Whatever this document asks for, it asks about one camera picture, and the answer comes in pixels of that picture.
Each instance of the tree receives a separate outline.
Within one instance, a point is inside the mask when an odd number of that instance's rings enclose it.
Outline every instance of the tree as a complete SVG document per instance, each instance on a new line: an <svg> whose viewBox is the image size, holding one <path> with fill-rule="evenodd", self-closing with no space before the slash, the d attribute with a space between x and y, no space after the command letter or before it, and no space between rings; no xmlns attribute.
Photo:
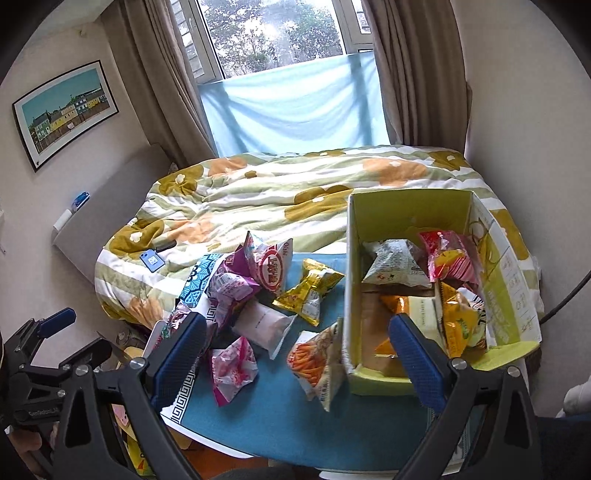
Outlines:
<svg viewBox="0 0 591 480"><path fill-rule="evenodd" d="M343 53L326 9L305 0L199 0L227 76Z"/></svg>

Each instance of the headboard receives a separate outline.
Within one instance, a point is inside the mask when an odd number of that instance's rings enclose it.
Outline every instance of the headboard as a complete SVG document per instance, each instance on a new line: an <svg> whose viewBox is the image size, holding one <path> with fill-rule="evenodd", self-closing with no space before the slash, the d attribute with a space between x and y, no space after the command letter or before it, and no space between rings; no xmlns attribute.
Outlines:
<svg viewBox="0 0 591 480"><path fill-rule="evenodd" d="M171 161L159 145L135 154L90 195L53 244L91 282L103 246L137 213L154 182L166 176Z"/></svg>

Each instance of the brown curtain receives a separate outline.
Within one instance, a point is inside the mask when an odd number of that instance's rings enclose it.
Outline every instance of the brown curtain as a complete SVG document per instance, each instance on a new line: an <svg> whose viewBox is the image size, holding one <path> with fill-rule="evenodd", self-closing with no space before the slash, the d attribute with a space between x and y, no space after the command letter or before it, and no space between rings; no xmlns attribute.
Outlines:
<svg viewBox="0 0 591 480"><path fill-rule="evenodd" d="M468 94L449 0L363 0L393 144L464 152Z"/></svg>
<svg viewBox="0 0 591 480"><path fill-rule="evenodd" d="M148 141L183 168L216 155L167 4L115 0L100 18Z"/></svg>

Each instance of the picture frame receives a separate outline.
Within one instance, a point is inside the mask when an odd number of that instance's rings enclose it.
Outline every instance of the picture frame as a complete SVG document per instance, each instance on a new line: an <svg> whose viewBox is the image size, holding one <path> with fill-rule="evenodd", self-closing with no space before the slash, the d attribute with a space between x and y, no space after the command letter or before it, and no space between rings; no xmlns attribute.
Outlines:
<svg viewBox="0 0 591 480"><path fill-rule="evenodd" d="M119 112L100 60L65 72L12 104L33 170Z"/></svg>

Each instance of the bed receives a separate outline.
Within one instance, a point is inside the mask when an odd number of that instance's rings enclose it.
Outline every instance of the bed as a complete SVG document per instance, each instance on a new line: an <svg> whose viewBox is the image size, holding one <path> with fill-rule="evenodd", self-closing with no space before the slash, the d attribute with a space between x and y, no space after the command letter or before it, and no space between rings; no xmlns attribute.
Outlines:
<svg viewBox="0 0 591 480"><path fill-rule="evenodd" d="M137 214L103 247L96 294L109 317L152 328L174 309L199 260L233 251L248 230L269 242L293 238L296 252L345 253L348 196L402 188L476 193L503 227L536 309L543 312L534 261L491 188L458 152L406 146L248 153L169 174L154 183ZM140 254L171 240L177 245L160 254L165 266L150 273Z"/></svg>

